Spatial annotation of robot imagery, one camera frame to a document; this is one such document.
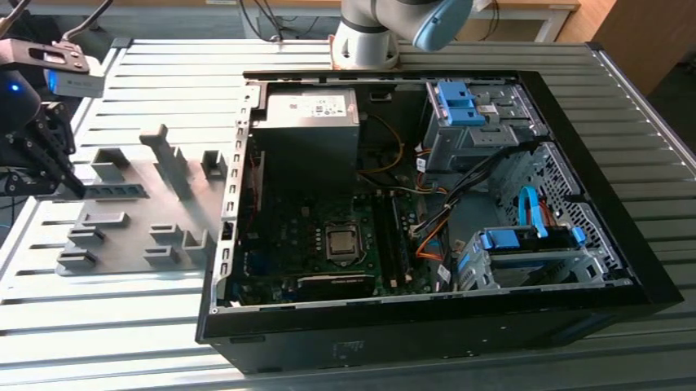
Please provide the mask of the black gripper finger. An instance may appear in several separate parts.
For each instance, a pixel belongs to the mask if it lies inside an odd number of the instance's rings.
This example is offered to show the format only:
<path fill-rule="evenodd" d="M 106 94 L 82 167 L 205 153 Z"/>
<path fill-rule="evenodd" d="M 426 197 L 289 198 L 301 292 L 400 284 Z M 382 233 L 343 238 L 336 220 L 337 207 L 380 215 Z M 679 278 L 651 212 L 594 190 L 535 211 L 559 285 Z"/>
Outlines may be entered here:
<path fill-rule="evenodd" d="M 74 153 L 73 131 L 65 105 L 41 102 L 28 123 L 28 153 L 32 158 L 32 185 L 40 195 L 60 200 L 81 200 L 85 186 L 73 174 L 69 156 Z"/>
<path fill-rule="evenodd" d="M 37 199 L 64 199 L 66 188 L 48 174 L 29 169 L 1 166 L 1 197 L 33 196 Z"/>

